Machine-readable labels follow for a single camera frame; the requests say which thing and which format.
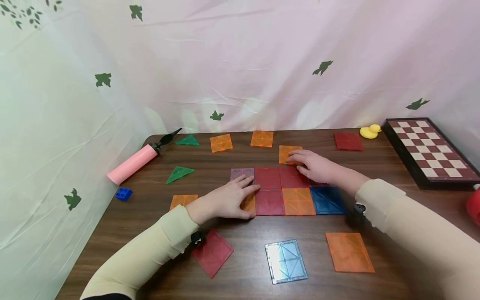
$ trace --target orange magnetic tile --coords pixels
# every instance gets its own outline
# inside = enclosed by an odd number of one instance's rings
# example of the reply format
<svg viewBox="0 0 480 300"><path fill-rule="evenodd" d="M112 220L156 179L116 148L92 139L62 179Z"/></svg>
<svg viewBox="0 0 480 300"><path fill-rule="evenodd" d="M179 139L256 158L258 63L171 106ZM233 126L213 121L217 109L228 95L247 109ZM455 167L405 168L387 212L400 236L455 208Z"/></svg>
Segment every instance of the orange magnetic tile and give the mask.
<svg viewBox="0 0 480 300"><path fill-rule="evenodd" d="M245 198L245 200L243 200L243 202L240 204L240 208L256 214L255 194L252 193L248 195L247 198Z"/></svg>
<svg viewBox="0 0 480 300"><path fill-rule="evenodd" d="M254 131L252 133L252 141L250 142L250 146L272 148L272 145L273 131Z"/></svg>
<svg viewBox="0 0 480 300"><path fill-rule="evenodd" d="M170 204L170 210L174 209L177 205L186 206L197 198L198 195L173 195L172 204Z"/></svg>
<svg viewBox="0 0 480 300"><path fill-rule="evenodd" d="M282 189L286 216L314 216L312 195L309 188Z"/></svg>
<svg viewBox="0 0 480 300"><path fill-rule="evenodd" d="M211 137L210 145L212 146L212 153L233 149L230 133Z"/></svg>
<svg viewBox="0 0 480 300"><path fill-rule="evenodd" d="M375 273L359 233L325 233L337 272Z"/></svg>
<svg viewBox="0 0 480 300"><path fill-rule="evenodd" d="M301 150L302 147L300 146L280 146L279 153L278 153L278 163L279 164L287 164L287 165L301 165L301 163L293 161L293 162L285 162L288 158L288 153L293 150Z"/></svg>

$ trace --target left hand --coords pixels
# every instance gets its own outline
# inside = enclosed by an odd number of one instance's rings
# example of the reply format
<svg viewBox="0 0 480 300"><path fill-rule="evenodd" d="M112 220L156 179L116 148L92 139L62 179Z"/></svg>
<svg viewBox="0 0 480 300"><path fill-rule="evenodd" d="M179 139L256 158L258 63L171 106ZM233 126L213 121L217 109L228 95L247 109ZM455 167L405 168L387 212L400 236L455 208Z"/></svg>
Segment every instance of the left hand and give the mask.
<svg viewBox="0 0 480 300"><path fill-rule="evenodd" d="M251 219L254 213L240 209L241 202L249 194L260 189L260 185L250 185L253 176L241 175L229 183L198 198L185 208L192 220L201 224L213 217Z"/></svg>

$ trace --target long sleeve shirt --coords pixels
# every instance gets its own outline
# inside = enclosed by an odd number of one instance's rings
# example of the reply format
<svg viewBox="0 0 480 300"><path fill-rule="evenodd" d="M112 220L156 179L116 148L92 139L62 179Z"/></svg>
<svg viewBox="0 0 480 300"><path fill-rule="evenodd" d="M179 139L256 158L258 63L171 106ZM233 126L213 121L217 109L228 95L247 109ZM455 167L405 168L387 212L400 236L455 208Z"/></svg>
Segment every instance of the long sleeve shirt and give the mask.
<svg viewBox="0 0 480 300"><path fill-rule="evenodd" d="M365 217L436 271L448 300L480 295L480 244L404 191L369 180L355 200ZM177 206L108 259L88 282L82 300L135 300L138 289L166 261L183 253L198 229Z"/></svg>

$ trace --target brown table surface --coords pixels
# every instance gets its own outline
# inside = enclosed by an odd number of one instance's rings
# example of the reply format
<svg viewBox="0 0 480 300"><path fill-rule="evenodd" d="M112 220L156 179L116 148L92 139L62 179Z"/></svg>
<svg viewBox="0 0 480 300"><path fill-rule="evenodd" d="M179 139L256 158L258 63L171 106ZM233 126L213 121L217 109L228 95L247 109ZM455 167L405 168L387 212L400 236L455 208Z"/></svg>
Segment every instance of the brown table surface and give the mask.
<svg viewBox="0 0 480 300"><path fill-rule="evenodd" d="M341 131L358 132L358 129ZM480 228L468 218L465 200L471 192L420 191L381 133L363 139L364 151L338 151L333 132L275 132L272 148L250 147L251 132L231 133L234 149L211 153L210 137L196 134L200 146L171 143L122 186L133 190L127 203L113 199L77 260L58 300L79 299L94 272L117 250L168 212L175 194L202 196L228 182L230 168L278 165L279 145L298 145L371 178L384 179L434 210L480 241ZM151 136L145 143L157 141ZM195 172L166 185L175 166ZM342 193L347 207L354 201ZM419 260L372 228L349 228L343 216L257 216L251 221L214 219L215 227L235 251L210 279L190 256L190 249L161 267L141 289L139 299L442 299L440 287ZM326 232L360 232L375 268L374 274L337 273L325 239ZM273 285L264 245L297 239L308 279Z"/></svg>

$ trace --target chess board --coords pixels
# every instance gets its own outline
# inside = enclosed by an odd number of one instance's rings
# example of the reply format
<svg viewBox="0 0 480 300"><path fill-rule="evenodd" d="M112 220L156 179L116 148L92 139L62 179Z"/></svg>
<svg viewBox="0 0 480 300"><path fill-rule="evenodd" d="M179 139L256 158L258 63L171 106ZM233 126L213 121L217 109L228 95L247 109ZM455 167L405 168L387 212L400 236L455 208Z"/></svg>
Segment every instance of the chess board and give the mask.
<svg viewBox="0 0 480 300"><path fill-rule="evenodd" d="M471 190L479 172L428 118L387 119L382 126L421 189Z"/></svg>

